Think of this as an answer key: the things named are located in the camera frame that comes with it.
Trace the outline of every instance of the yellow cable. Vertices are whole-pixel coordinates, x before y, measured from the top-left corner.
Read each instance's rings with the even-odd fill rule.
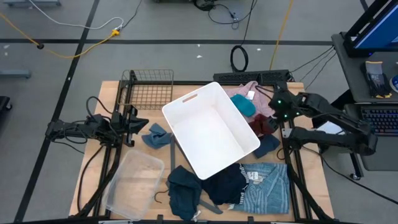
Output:
[[[272,54],[271,64],[269,65],[269,70],[272,69],[272,64],[274,63],[274,57],[276,55],[276,52],[278,51],[279,41],[281,40],[282,34],[284,33],[286,21],[289,18],[289,14],[290,14],[290,10],[292,9],[292,6],[293,6],[293,0],[290,0],[289,8],[287,9],[287,12],[286,12],[286,15],[285,15],[285,18],[284,18],[284,22],[282,23],[282,27],[280,28],[278,40],[276,41],[276,45],[275,45],[275,49],[274,49],[274,53]]]
[[[16,26],[15,26],[3,13],[0,12],[0,16],[1,16],[12,28],[14,28],[16,31],[18,31],[19,33],[21,33],[26,39],[30,40],[33,44],[35,44],[35,45],[37,45],[37,46],[40,45],[38,42],[36,42],[36,41],[33,40],[32,38],[30,38],[28,35],[26,35],[22,30],[18,29],[18,27],[16,27]],[[107,37],[106,39],[104,39],[104,40],[102,40],[102,41],[100,41],[100,42],[98,42],[98,43],[92,45],[91,47],[89,47],[89,48],[88,48],[87,50],[85,50],[84,52],[82,52],[82,53],[80,53],[80,54],[78,54],[78,55],[74,55],[74,56],[64,56],[64,55],[60,55],[60,54],[58,54],[58,53],[56,53],[56,52],[54,52],[54,51],[52,51],[52,50],[49,50],[49,49],[44,49],[44,50],[45,50],[46,52],[49,52],[49,53],[51,53],[51,54],[54,54],[55,56],[60,57],[60,58],[77,58],[77,57],[80,57],[80,56],[86,54],[87,52],[89,52],[91,49],[93,49],[94,47],[98,46],[99,44],[105,43],[105,42],[108,41],[110,38],[114,37],[115,35],[119,35],[119,31],[117,31],[117,30],[112,30],[112,34],[111,34],[109,37]]]

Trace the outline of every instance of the clear plastic container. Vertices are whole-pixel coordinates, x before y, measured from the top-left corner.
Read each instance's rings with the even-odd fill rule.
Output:
[[[144,218],[163,175],[164,163],[137,150],[126,153],[104,193],[106,209],[132,221]]]

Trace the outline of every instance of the maroon cloth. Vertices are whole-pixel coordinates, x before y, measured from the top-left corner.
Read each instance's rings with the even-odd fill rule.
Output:
[[[258,136],[260,134],[272,134],[278,126],[272,118],[267,118],[262,114],[254,117],[254,121],[249,123],[250,128]]]
[[[264,116],[269,117],[275,113],[275,111],[268,106],[269,99],[263,94],[261,94],[258,90],[256,90],[256,85],[258,85],[256,81],[251,81],[244,86],[240,85],[238,88],[225,89],[226,94],[230,98],[236,94],[240,94],[246,97],[250,90],[255,92],[254,98],[251,102],[256,107],[256,113],[250,117],[243,116],[243,118],[247,122],[254,121],[254,117],[259,114],[263,114]]]

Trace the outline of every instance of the teal cloth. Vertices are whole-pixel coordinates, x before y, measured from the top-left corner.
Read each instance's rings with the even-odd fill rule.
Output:
[[[247,117],[253,116],[256,112],[254,104],[242,95],[236,94],[231,97],[231,100],[237,109]]]

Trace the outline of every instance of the gray floor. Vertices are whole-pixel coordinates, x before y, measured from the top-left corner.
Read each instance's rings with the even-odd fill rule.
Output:
[[[249,8],[249,1],[223,1],[239,16]],[[62,1],[62,7],[45,11],[62,22],[84,24],[93,0]],[[127,19],[138,1],[100,1],[93,25],[109,18]],[[276,40],[288,0],[259,1],[251,19],[249,40]],[[225,14],[216,11],[215,18]],[[9,9],[0,4],[17,26],[38,39],[79,39],[83,29],[58,26],[35,9]],[[300,0],[295,1],[284,32],[284,40],[330,40],[330,36],[347,30],[363,12],[359,0]],[[109,29],[91,30],[89,39],[102,39]],[[155,4],[144,0],[138,16],[117,39],[242,39],[245,22],[238,30],[214,24],[205,12],[181,1]],[[0,40],[22,38],[0,20]],[[77,44],[46,44],[49,49],[73,55]],[[228,72],[232,45],[220,44],[105,44],[95,48],[78,62],[60,118],[65,121],[82,119],[86,115],[85,100],[97,95],[101,82],[119,80],[125,69],[169,68],[176,80],[211,80],[214,73]],[[294,69],[316,57],[328,46],[281,45],[273,69]],[[267,70],[273,45],[245,46],[250,63],[248,70]],[[242,59],[238,54],[236,61]],[[0,223],[12,222],[25,191],[36,157],[40,151],[47,123],[50,121],[71,60],[55,58],[39,51],[32,44],[0,44],[0,68],[26,68],[32,71],[29,80],[0,80],[0,95],[12,98],[14,108],[0,131]],[[313,64],[294,73],[300,80]],[[308,85],[323,64],[303,82]],[[322,94],[333,101],[348,89],[338,59],[333,58],[307,91]],[[329,163],[342,173],[352,172],[349,156],[329,152]],[[68,215],[72,201],[81,154],[67,147],[52,144],[38,179],[25,221],[62,218]],[[347,222],[395,223],[397,207],[376,197],[325,168],[335,216]],[[397,199],[396,172],[366,172],[360,183]]]

